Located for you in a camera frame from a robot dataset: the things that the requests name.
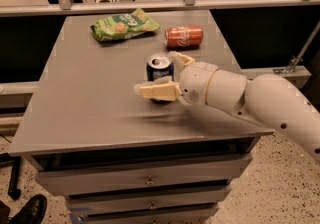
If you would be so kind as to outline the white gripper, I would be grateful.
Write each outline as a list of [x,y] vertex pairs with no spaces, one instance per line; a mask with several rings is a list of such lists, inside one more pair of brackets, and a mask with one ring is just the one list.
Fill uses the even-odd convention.
[[170,51],[169,56],[176,69],[181,71],[179,84],[171,76],[165,76],[136,84],[134,92],[146,99],[169,102],[176,101],[182,95],[189,104],[205,105],[210,80],[218,67],[206,62],[195,62],[194,58],[177,51]]

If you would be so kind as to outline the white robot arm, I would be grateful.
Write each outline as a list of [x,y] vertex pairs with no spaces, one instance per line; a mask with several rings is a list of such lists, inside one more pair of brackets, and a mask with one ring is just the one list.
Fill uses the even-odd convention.
[[293,140],[320,162],[320,113],[287,79],[262,74],[249,80],[214,64],[171,51],[179,80],[165,76],[134,86],[137,95],[208,106],[265,125]]

